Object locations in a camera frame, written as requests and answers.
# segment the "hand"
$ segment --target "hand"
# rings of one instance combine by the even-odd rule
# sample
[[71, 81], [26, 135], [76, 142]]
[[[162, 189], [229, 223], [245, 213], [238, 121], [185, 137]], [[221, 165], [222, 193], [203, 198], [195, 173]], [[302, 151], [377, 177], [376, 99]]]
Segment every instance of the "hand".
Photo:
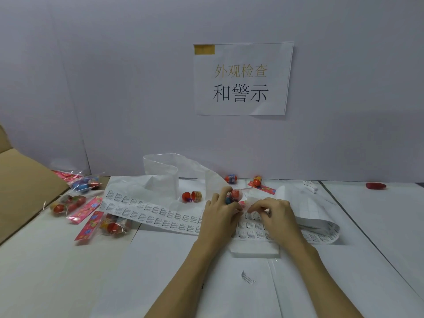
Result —
[[225, 204], [225, 198], [232, 188], [223, 187], [220, 194], [215, 193], [211, 201], [206, 202], [202, 215], [197, 242], [207, 249], [212, 256], [225, 246], [236, 230], [242, 207], [238, 202]]
[[[269, 215], [264, 211], [267, 208], [270, 210]], [[267, 197], [254, 203], [247, 213], [254, 211], [260, 214], [265, 229], [268, 230], [274, 241], [287, 252], [292, 253], [303, 243], [307, 243], [296, 223], [288, 201]]]

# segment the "yellow tape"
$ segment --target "yellow tape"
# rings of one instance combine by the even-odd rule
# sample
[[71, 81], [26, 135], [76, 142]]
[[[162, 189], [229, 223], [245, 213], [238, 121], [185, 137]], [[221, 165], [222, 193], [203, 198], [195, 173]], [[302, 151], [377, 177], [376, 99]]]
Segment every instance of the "yellow tape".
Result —
[[214, 55], [215, 45], [214, 44], [195, 44], [194, 54], [195, 55]]

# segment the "paper sign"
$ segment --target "paper sign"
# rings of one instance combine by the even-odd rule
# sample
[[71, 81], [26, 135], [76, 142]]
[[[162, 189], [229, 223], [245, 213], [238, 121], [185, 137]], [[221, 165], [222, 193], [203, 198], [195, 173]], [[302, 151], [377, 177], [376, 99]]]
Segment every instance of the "paper sign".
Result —
[[285, 115], [293, 42], [203, 48], [194, 55], [198, 115]]

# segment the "cardboard box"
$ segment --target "cardboard box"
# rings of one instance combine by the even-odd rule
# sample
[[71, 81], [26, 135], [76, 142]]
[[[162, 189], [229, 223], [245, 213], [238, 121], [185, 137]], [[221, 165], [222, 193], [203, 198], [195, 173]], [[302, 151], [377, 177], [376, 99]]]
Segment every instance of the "cardboard box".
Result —
[[0, 125], [0, 244], [68, 188], [52, 171], [14, 149]]

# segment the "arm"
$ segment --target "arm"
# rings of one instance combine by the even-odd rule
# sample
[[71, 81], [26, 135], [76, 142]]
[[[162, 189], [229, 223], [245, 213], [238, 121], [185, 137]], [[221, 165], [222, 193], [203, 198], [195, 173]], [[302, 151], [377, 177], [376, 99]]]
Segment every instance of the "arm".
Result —
[[[269, 208], [271, 216], [264, 211]], [[290, 203], [266, 198], [248, 212], [258, 211], [273, 239], [291, 256], [298, 268], [319, 318], [363, 318], [326, 270], [318, 252], [303, 237]]]
[[228, 243], [240, 219], [242, 207], [234, 202], [225, 204], [227, 192], [214, 194], [206, 202], [199, 237], [175, 276], [151, 306], [145, 318], [188, 318], [196, 313], [199, 294], [210, 262]]

